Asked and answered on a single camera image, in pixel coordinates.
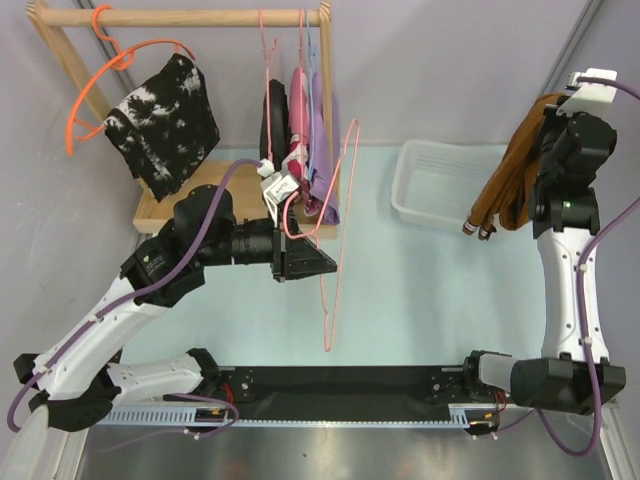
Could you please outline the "pink trouser hanger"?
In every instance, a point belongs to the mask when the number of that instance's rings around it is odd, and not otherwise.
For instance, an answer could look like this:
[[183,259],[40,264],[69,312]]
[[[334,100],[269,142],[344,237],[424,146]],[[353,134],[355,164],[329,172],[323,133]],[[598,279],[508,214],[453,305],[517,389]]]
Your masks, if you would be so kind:
[[328,207],[329,194],[332,193],[335,190],[335,187],[337,186],[337,182],[338,182],[337,176],[341,172],[341,167],[346,157],[349,143],[352,142],[353,155],[352,155],[351,169],[350,169],[349,178],[348,178],[348,188],[347,188],[347,195],[346,195],[345,206],[344,206],[344,216],[342,217],[342,223],[340,227],[340,237],[339,237],[340,249],[339,249],[339,257],[336,265],[335,295],[334,295],[334,302],[333,302],[332,309],[329,309],[325,275],[321,274],[319,276],[321,306],[324,314],[323,349],[324,349],[324,352],[327,354],[329,354],[332,351],[335,338],[336,338],[337,318],[338,318],[340,298],[341,298],[341,285],[342,285],[344,255],[345,255],[345,248],[346,248],[346,237],[347,237],[348,222],[349,222],[349,210],[350,210],[350,204],[351,204],[351,198],[352,198],[355,170],[357,165],[358,150],[360,145],[360,135],[361,135],[360,121],[357,118],[354,118],[351,120],[349,127],[347,129],[342,153],[340,154],[337,160],[336,170],[334,171],[331,178],[329,191],[327,192],[326,199],[325,199],[325,204],[321,209],[321,215],[324,215],[324,212]]

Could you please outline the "mustard brown trousers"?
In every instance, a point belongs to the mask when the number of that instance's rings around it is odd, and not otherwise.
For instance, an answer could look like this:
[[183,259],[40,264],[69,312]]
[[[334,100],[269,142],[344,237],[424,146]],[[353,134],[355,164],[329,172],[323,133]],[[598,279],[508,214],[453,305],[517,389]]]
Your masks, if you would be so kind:
[[479,240],[488,240],[496,232],[495,221],[507,231],[516,231],[529,222],[529,199],[540,161],[536,141],[545,120],[544,111],[563,97],[551,93],[535,100],[472,205],[462,226],[464,234],[476,233]]

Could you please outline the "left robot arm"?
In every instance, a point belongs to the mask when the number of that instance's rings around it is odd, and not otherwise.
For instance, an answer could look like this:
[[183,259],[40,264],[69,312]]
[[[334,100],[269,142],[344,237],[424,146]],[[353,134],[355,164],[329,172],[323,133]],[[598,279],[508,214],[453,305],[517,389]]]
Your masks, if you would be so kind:
[[165,361],[124,365],[124,345],[143,326],[204,286],[213,266],[267,264],[278,282],[334,273],[335,260],[304,238],[293,216],[284,234],[269,218],[239,223],[231,193],[216,185],[192,190],[160,232],[122,264],[94,309],[63,340],[40,354],[23,353],[14,370],[45,408],[51,428],[78,432],[117,405],[153,397],[230,397],[220,367],[204,348]]

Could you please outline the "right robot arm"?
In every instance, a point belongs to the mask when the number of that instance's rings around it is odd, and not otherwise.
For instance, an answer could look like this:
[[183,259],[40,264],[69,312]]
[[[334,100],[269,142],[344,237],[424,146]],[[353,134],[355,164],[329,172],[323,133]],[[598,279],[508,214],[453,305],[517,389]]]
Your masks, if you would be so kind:
[[469,399],[500,390],[519,406],[595,415],[625,387],[626,371],[612,364],[601,332],[595,281],[603,231],[592,184],[616,144],[616,130],[602,118],[549,107],[520,125],[481,190],[463,230],[486,240],[497,226],[531,224],[546,326],[537,358],[469,354],[461,376]]

